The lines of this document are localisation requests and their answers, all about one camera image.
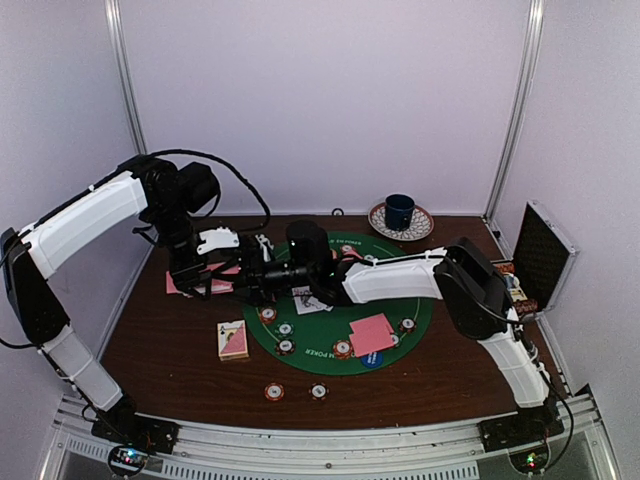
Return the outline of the dealt red card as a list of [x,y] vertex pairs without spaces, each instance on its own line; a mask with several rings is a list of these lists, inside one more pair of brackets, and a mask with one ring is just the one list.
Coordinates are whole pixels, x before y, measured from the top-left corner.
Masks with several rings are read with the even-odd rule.
[[165,285],[166,285],[166,294],[167,295],[173,295],[173,294],[179,294],[180,291],[176,288],[173,278],[170,274],[169,271],[166,272],[165,274]]
[[350,328],[354,334],[382,331],[392,334],[394,332],[393,327],[383,313],[352,321]]

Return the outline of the red backed card deck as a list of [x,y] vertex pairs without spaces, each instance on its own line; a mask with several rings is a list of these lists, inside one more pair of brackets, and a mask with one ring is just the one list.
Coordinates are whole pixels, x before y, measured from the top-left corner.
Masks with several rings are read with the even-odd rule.
[[215,273],[215,275],[211,278],[210,288],[211,293],[214,295],[232,293],[234,287],[231,277],[240,273],[240,267],[238,265],[234,265],[229,267],[228,269],[221,270],[220,267],[222,265],[223,262],[213,263],[209,264],[206,269],[207,273]]

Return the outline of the green chips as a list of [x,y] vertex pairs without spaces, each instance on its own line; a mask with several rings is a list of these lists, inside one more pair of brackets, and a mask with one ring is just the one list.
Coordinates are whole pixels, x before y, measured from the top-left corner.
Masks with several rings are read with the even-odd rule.
[[291,323],[284,322],[276,326],[276,333],[280,337],[290,336],[293,334],[293,332],[294,332],[294,326]]

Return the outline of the queen of hearts card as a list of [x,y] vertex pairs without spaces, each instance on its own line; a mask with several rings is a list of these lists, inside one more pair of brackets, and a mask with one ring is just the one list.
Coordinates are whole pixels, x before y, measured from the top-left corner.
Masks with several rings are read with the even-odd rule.
[[292,295],[296,313],[298,315],[316,313],[323,310],[312,295],[309,286],[294,287],[292,289]]

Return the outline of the dark chips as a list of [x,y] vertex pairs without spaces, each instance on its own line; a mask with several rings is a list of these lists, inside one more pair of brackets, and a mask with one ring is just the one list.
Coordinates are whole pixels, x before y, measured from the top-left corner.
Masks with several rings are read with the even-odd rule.
[[399,324],[398,329],[401,333],[410,334],[417,328],[417,322],[413,318],[403,318]]
[[275,346],[275,351],[280,356],[291,355],[295,352],[296,344],[291,339],[281,339]]

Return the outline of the orange poker chip stack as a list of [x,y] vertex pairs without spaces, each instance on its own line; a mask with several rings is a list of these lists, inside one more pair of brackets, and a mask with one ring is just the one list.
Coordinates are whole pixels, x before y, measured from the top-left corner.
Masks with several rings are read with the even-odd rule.
[[264,396],[269,401],[280,401],[284,398],[284,386],[277,382],[271,382],[264,388]]

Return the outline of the dark red poker chip stack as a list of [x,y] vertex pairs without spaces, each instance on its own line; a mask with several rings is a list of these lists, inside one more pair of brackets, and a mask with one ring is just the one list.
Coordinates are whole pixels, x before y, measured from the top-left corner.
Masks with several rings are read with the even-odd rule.
[[329,388],[322,382],[313,383],[309,388],[309,395],[313,400],[324,401],[329,395]]

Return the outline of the blue small blind button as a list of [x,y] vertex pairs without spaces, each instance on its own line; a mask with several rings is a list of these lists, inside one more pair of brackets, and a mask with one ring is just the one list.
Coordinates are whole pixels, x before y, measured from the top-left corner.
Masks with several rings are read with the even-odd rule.
[[380,368],[384,363],[382,352],[372,352],[360,358],[361,364],[367,369]]

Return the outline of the round green poker mat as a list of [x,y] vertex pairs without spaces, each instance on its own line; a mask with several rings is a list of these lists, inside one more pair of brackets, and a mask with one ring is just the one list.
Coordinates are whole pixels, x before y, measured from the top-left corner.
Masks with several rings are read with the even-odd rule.
[[[272,295],[272,302],[268,305],[246,304],[243,306],[243,315],[247,329],[258,344],[286,365],[325,376],[369,373],[388,367],[409,354],[420,343],[431,324],[434,301],[428,298],[392,298],[348,306],[331,305],[334,307],[331,311],[298,315],[292,289],[310,287],[309,279],[317,271],[318,264],[306,259],[292,260],[287,242],[275,248],[274,256],[272,265],[266,268],[264,280],[264,286]],[[277,310],[276,320],[269,325],[262,324],[259,319],[259,312],[265,307]],[[349,336],[353,333],[350,323],[379,313],[386,315],[394,329],[391,334],[394,346],[378,351],[384,355],[383,365],[377,369],[367,369],[354,351],[348,359],[337,359],[333,354],[333,345],[339,340],[350,342]],[[413,333],[399,331],[398,324],[403,318],[413,318],[417,322]],[[290,336],[280,337],[276,333],[276,326],[284,322],[291,323],[294,332]],[[287,356],[278,355],[275,346],[281,339],[293,340],[295,352]]]

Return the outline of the dark blue mug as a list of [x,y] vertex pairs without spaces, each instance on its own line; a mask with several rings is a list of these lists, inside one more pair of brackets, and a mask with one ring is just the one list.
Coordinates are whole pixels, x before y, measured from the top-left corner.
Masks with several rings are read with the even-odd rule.
[[392,231],[407,230],[412,221],[415,201],[404,194],[391,194],[385,199],[385,226]]

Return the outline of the aluminium poker chip case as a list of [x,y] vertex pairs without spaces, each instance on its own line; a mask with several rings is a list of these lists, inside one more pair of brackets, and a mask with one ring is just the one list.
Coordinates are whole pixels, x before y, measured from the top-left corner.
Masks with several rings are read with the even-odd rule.
[[504,276],[520,320],[555,307],[579,249],[538,201],[526,204],[515,250],[494,267]]

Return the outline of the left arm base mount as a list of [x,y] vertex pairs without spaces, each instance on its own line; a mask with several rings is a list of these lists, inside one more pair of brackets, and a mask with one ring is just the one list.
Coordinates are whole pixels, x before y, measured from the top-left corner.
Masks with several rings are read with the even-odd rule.
[[114,443],[131,445],[147,453],[171,454],[179,430],[175,422],[136,415],[132,427],[117,430],[98,420],[91,427],[91,434]]

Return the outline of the left aluminium frame post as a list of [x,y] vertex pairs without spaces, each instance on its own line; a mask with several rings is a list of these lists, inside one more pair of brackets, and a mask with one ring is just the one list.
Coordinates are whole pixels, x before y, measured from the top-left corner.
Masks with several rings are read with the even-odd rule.
[[126,119],[128,122],[132,143],[137,153],[136,159],[147,160],[147,173],[150,173],[151,167],[159,167],[160,164],[156,158],[150,157],[147,151],[146,140],[142,129],[142,123],[135,98],[134,85],[127,56],[124,29],[121,19],[120,2],[117,0],[106,0],[104,2],[104,5],[107,27],[119,76]]

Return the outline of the aluminium frame post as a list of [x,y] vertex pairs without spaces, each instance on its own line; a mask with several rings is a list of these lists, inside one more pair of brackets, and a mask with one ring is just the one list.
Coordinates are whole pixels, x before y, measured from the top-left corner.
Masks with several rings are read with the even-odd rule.
[[523,127],[527,102],[539,59],[545,10],[546,2],[544,0],[531,0],[529,2],[528,20],[524,35],[516,90],[496,175],[484,212],[484,219],[489,225],[495,222],[498,206],[506,186],[508,173]]
[[142,129],[142,123],[135,98],[134,85],[127,56],[124,29],[121,19],[120,2],[117,0],[106,0],[104,2],[104,5],[107,27],[119,76],[126,119],[128,122],[132,143],[137,153],[136,159],[147,160],[147,173],[150,173],[151,167],[159,167],[160,164],[156,158],[150,157],[147,151],[146,140]]

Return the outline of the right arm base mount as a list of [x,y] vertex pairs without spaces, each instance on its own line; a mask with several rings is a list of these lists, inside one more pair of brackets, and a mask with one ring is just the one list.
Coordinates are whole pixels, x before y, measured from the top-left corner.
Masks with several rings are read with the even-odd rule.
[[478,428],[484,451],[487,453],[541,443],[565,431],[560,419],[545,424],[521,415],[484,420],[478,424]]

